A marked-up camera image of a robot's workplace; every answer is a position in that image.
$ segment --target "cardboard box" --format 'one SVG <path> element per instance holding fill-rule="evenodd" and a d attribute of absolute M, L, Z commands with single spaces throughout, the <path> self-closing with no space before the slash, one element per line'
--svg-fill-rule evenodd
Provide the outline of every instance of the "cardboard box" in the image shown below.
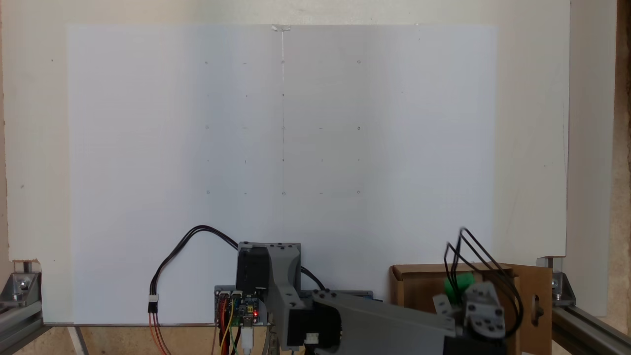
<path fill-rule="evenodd" d="M 484 264 L 473 264 L 482 270 L 475 273 L 478 281 L 493 272 Z M 552 269 L 502 264 L 502 268 L 519 291 L 524 304 L 524 319 L 516 336 L 508 341 L 509 354 L 527 352 L 550 355 L 552 352 Z M 458 273 L 470 272 L 466 265 L 458 265 Z M 445 293 L 445 265 L 393 265 L 390 267 L 391 302 L 402 307 L 436 313 L 432 297 Z M 506 314 L 506 327 L 515 322 L 510 299 L 497 293 Z"/>

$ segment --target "yellow wire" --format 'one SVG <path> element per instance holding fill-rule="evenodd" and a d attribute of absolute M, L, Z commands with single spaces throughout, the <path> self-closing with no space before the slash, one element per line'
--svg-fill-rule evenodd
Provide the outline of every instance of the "yellow wire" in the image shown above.
<path fill-rule="evenodd" d="M 235 300 L 233 299 L 232 302 L 230 303 L 230 320 L 228 321 L 228 329 L 226 329 L 226 332 L 223 334 L 223 338 L 221 339 L 221 344 L 219 344 L 219 348 L 223 349 L 223 343 L 226 341 L 226 335 L 228 335 L 230 327 L 232 327 L 232 316 L 235 314 Z"/>

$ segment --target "microcontroller board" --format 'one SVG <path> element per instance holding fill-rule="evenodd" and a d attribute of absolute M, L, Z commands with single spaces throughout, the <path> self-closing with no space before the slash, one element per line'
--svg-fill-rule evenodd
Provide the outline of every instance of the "microcontroller board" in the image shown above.
<path fill-rule="evenodd" d="M 259 321 L 258 295 L 244 295 L 242 291 L 221 291 L 215 294 L 215 322 L 220 322 L 223 315 L 224 322 L 228 323 L 230 314 L 233 327 L 251 327 L 256 324 Z"/>

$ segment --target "white paper sheet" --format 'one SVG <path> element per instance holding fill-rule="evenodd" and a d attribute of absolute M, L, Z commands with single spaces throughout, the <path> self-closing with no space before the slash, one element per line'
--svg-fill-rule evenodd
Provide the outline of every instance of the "white paper sheet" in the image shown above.
<path fill-rule="evenodd" d="M 490 244 L 495 42 L 481 26 L 69 27 L 75 323 L 146 323 L 153 273 L 196 224 L 301 242 L 328 287 L 378 297 L 389 265 L 440 262 L 462 225 Z M 212 322 L 236 261 L 194 237 L 160 277 L 160 321 Z"/>

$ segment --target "tape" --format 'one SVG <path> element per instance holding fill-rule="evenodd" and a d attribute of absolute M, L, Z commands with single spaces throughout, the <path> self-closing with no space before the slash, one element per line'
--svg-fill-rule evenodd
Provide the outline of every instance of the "tape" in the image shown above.
<path fill-rule="evenodd" d="M 291 25 L 272 25 L 272 31 L 285 32 L 292 29 Z"/>

